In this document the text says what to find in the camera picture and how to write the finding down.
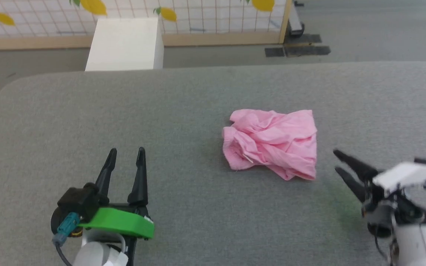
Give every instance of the crumpled pink garment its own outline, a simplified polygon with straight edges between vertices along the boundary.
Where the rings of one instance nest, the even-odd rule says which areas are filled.
[[[274,111],[234,111],[223,128],[223,153],[233,170],[265,165],[284,180],[315,180],[317,129],[311,110],[287,115]]]

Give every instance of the gray fabric table surface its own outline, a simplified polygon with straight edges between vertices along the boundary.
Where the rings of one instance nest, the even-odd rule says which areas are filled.
[[[312,109],[317,180],[232,171],[221,131],[242,108]],[[152,241],[139,265],[385,265],[335,147],[379,168],[426,157],[426,62],[48,74],[0,92],[0,265],[62,265],[49,219],[118,148],[109,197],[125,202],[147,153]],[[426,204],[426,191],[414,192]],[[62,248],[73,260],[79,239]]]

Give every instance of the white stool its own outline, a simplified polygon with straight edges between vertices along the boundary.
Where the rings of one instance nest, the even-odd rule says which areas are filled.
[[[163,61],[158,18],[101,18],[85,71],[161,69]]]

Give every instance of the green plastic part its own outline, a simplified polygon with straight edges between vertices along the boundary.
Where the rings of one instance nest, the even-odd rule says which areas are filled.
[[[101,229],[144,239],[154,237],[154,224],[152,222],[138,214],[109,207],[99,208],[89,223],[79,224],[78,226]]]

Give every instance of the yellow lemon decoration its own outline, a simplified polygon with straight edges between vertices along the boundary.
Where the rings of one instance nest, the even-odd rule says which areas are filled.
[[[14,20],[12,19],[12,17],[10,17],[10,16],[8,16],[8,15],[6,15],[4,13],[0,13],[0,22],[2,24],[5,24],[5,25],[10,25],[10,26],[14,26],[15,25],[14,24]]]
[[[162,15],[165,20],[173,22],[177,21],[177,14],[174,10],[168,7],[157,7],[156,9],[154,9],[154,12],[157,12],[157,15]]]
[[[106,13],[106,6],[101,0],[73,0],[73,3],[78,6],[81,4],[85,10],[93,15],[108,15]]]
[[[274,0],[246,0],[247,3],[252,1],[252,5],[259,11],[272,12],[274,8]]]

